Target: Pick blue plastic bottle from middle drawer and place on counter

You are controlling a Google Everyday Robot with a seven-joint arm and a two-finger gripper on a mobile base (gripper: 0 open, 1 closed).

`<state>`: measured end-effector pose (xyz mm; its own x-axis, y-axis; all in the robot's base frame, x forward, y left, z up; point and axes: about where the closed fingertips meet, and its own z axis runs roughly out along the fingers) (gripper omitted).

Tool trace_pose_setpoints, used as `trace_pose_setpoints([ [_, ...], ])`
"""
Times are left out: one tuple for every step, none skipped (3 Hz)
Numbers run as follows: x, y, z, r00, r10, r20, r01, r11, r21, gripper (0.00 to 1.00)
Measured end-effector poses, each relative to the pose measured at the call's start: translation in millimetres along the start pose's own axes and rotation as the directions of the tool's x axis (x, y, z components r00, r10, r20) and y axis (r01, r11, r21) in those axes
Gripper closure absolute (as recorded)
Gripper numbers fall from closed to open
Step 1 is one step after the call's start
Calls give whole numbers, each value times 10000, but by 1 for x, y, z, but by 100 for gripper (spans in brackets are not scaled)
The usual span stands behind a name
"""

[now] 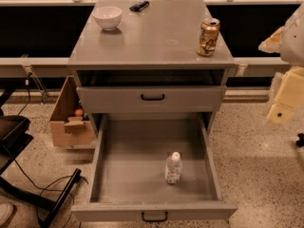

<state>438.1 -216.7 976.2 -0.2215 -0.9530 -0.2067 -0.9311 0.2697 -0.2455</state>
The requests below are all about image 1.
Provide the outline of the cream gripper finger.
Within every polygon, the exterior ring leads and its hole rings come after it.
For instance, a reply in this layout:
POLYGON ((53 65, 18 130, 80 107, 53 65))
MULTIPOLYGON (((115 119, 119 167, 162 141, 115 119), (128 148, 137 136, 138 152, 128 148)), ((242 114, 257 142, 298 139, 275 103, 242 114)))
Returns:
POLYGON ((304 68, 294 66, 281 76, 279 88, 266 119, 273 124, 285 124, 303 105, 304 68))

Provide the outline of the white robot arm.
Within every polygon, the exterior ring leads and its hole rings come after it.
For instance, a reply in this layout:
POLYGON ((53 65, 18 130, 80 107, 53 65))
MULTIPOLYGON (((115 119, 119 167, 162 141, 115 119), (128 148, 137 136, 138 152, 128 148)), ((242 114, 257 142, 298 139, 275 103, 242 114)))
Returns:
POLYGON ((304 104, 304 3, 258 49, 279 53, 281 60, 292 66, 281 77, 266 117, 273 124, 285 124, 304 104))

